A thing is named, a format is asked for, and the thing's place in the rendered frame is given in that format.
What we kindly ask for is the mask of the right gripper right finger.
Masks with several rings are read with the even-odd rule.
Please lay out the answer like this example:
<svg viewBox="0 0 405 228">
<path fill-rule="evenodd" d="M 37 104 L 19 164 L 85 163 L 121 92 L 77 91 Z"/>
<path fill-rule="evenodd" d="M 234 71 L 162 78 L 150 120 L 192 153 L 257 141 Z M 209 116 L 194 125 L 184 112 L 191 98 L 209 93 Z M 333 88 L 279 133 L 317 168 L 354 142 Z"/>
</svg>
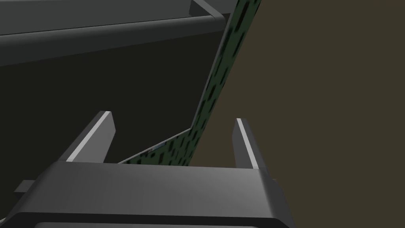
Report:
<svg viewBox="0 0 405 228">
<path fill-rule="evenodd" d="M 268 173 L 262 153 L 247 119 L 237 118 L 232 133 L 233 151 L 237 168 L 258 169 Z"/>
</svg>

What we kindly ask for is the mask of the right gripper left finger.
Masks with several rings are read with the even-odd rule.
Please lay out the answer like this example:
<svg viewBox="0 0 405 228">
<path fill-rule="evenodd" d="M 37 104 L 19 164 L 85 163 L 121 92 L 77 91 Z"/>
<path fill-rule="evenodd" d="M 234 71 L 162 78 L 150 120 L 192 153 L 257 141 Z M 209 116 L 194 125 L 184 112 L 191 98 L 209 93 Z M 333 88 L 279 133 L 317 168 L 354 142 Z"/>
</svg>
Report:
<svg viewBox="0 0 405 228">
<path fill-rule="evenodd" d="M 115 132 L 112 112 L 100 111 L 58 161 L 103 163 Z"/>
</svg>

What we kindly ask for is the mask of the dark appliance door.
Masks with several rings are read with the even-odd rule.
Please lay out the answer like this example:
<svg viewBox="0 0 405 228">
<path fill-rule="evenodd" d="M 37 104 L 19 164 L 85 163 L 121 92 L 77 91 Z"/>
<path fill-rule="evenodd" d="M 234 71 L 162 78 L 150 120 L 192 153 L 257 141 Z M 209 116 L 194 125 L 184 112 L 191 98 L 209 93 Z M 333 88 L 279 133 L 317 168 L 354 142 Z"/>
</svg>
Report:
<svg viewBox="0 0 405 228">
<path fill-rule="evenodd" d="M 233 13 L 223 31 L 0 66 L 0 217 L 100 111 L 116 129 L 106 163 L 190 129 Z"/>
</svg>

